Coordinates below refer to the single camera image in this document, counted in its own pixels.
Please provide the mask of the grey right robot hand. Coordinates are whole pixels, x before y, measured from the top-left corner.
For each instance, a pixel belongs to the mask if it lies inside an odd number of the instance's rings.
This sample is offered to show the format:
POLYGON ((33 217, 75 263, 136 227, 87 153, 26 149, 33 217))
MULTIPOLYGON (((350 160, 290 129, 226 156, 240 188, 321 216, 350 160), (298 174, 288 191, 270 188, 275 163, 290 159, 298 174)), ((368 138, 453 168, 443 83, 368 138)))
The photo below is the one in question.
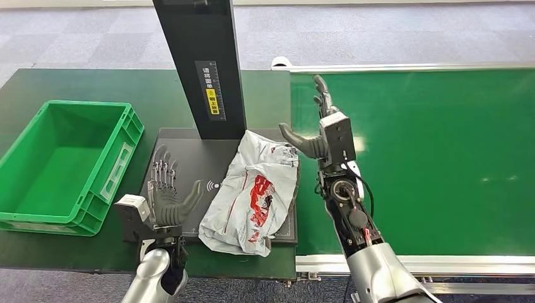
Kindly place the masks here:
MULTIPOLYGON (((329 92, 327 83, 324 81, 322 76, 318 74, 313 75, 313 81, 315 83, 315 89, 318 93, 318 95, 313 97, 313 100, 319 107, 320 119, 339 112, 339 109, 332 104, 331 94, 329 92)), ((306 157, 312 159, 327 157, 327 143, 322 136, 304 138, 303 136, 295 133, 286 123, 279 123, 278 126, 282 137, 289 144, 301 151, 306 157)))

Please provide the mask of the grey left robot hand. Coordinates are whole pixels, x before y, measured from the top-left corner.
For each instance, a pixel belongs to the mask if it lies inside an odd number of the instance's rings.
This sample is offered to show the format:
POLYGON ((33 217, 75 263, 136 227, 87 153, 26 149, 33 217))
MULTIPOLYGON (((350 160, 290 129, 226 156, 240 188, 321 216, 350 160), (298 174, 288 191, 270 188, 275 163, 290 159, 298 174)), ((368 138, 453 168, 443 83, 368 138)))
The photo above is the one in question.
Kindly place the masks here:
POLYGON ((156 226, 183 224, 204 195, 203 180, 192 183, 190 193, 181 200, 177 189, 179 163, 171 160, 166 145, 156 148, 147 181, 147 199, 156 226))

